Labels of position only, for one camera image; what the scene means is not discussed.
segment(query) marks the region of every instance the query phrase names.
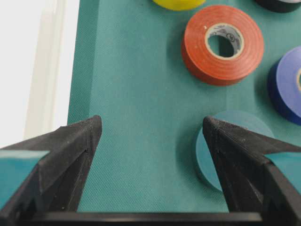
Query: tape roll core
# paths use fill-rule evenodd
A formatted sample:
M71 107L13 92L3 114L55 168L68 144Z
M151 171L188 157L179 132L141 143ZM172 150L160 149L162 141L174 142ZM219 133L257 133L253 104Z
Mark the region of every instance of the tape roll core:
M300 68L300 70L297 73L297 85L298 85L298 88L299 88L299 90L301 92L301 68Z
M234 49L234 55L231 57L223 57L223 56L219 56L217 54L215 54L209 43L208 40L210 37L215 36L215 35L219 35L222 36L226 39L228 39ZM226 23L219 23L219 24L214 24L212 25L208 31L205 34L205 45L207 50L216 58L221 59L221 60L232 60L235 59L236 57L238 57L244 47L245 47L245 41L244 41L244 36L242 35L242 33L239 31L238 28L236 28L233 25L230 24L226 24Z

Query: yellow electrical tape roll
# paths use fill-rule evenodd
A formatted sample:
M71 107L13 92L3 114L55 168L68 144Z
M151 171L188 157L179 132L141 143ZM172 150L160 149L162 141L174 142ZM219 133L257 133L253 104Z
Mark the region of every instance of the yellow electrical tape roll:
M158 5L174 10L182 11L196 8L202 5L206 0L153 0Z

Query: teal electrical tape roll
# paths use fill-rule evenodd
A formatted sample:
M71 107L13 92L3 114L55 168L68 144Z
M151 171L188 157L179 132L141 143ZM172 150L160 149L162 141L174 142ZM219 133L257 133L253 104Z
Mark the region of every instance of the teal electrical tape roll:
M220 112L213 117L247 128L250 131L274 138L274 134L268 128L268 126L252 114L243 111L225 111ZM197 138L195 162L198 175L204 181L222 191L211 154L203 135L203 128L201 128Z

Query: green fabric surface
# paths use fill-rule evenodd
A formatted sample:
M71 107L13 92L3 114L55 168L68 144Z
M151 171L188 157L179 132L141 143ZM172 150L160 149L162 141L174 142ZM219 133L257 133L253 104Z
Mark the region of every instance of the green fabric surface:
M301 180L299 172L301 165L301 153L282 152L266 154L265 156L280 169L284 176L301 194Z
M180 52L191 16L213 4L248 13L265 40L259 68L229 87L191 76ZM301 44L300 21L300 10L276 14L252 0L208 0L182 12L151 0L82 0L68 121L99 114L103 135L79 211L227 211L222 193L193 168L198 131L207 115L242 110L276 138L301 144L301 127L273 109L266 89L270 67Z
M0 150L0 209L49 151Z

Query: blue electrical tape roll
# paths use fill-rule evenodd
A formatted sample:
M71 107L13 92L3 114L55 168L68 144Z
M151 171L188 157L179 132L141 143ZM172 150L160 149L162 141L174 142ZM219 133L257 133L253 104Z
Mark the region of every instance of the blue electrical tape roll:
M244 127L250 131L274 138L272 131L260 119L252 114L243 111L225 111L213 116L216 119L224 120L232 124ZM211 154L203 135L203 128L200 130L196 144L196 171L205 182L222 191Z
M276 63L268 79L269 97L274 108L287 120L301 125L301 46L289 51Z

